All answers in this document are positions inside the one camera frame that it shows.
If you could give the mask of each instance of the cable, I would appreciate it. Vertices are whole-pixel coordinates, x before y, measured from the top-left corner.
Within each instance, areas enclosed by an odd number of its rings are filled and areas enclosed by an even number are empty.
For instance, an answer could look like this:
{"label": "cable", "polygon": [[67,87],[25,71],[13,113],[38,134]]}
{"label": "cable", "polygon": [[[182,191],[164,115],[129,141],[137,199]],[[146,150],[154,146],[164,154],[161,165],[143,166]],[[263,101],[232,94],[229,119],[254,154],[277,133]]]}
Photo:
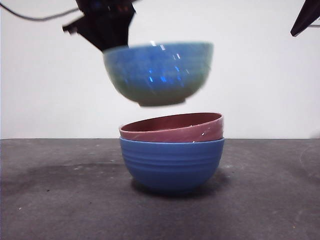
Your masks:
{"label": "cable", "polygon": [[30,17],[30,16],[23,16],[23,15],[21,15],[19,13],[14,12],[10,8],[8,8],[7,6],[3,5],[1,2],[0,2],[0,6],[3,7],[5,10],[7,10],[9,13],[11,13],[11,14],[19,17],[19,18],[22,18],[22,19],[25,19],[25,20],[29,20],[29,21],[37,21],[37,22],[44,22],[44,21],[48,21],[48,20],[51,20],[51,19],[56,19],[56,18],[59,18],[59,17],[63,17],[65,15],[74,13],[74,12],[79,10],[79,8],[74,8],[74,9],[70,9],[68,11],[65,11],[65,12],[62,12],[62,13],[58,13],[58,14],[55,14],[55,15],[51,15],[51,16]]}

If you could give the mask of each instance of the white backdrop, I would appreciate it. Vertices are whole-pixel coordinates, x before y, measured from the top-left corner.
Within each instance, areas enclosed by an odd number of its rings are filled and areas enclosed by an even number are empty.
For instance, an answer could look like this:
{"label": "white backdrop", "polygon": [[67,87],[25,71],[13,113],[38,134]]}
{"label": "white backdrop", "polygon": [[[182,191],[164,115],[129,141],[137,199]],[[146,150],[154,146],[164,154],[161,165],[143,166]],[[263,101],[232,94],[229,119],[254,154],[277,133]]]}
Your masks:
{"label": "white backdrop", "polygon": [[[75,0],[7,0],[29,16],[76,7]],[[226,138],[320,135],[320,29],[290,35],[304,0],[141,0],[129,44],[205,40],[214,60],[203,89],[175,106],[142,108],[111,84],[102,54],[62,25],[1,10],[1,138],[117,138],[145,118],[220,112]]]}

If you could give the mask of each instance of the ribbed blue bowl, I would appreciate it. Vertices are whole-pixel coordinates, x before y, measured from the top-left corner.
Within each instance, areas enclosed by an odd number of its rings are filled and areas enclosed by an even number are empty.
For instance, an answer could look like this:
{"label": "ribbed blue bowl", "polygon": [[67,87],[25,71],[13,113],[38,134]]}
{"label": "ribbed blue bowl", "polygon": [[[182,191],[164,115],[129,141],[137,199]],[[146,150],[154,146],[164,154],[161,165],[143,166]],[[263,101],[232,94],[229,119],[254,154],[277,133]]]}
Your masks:
{"label": "ribbed blue bowl", "polygon": [[182,103],[206,82],[214,45],[176,42],[120,46],[103,52],[105,69],[117,91],[141,106]]}
{"label": "ribbed blue bowl", "polygon": [[224,139],[145,142],[120,138],[125,165],[137,182],[158,193],[179,194],[204,184],[216,171]]}

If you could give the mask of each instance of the tabletop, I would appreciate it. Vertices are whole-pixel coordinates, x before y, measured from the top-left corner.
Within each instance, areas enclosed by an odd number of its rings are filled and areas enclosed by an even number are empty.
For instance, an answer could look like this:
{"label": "tabletop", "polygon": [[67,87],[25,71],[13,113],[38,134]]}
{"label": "tabletop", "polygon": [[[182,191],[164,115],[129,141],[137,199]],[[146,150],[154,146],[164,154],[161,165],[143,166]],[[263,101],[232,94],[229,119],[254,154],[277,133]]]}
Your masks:
{"label": "tabletop", "polygon": [[118,139],[1,141],[2,240],[319,240],[320,139],[226,139],[194,192],[148,192]]}

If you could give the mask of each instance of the pink bowl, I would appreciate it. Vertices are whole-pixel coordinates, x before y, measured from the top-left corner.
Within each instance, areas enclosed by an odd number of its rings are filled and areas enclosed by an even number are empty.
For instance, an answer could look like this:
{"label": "pink bowl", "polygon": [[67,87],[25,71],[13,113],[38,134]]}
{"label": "pink bowl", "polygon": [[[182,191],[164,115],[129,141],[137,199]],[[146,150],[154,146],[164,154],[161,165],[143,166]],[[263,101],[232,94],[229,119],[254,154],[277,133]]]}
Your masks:
{"label": "pink bowl", "polygon": [[223,138],[220,113],[200,112],[161,116],[119,128],[122,138],[142,142],[189,143]]}

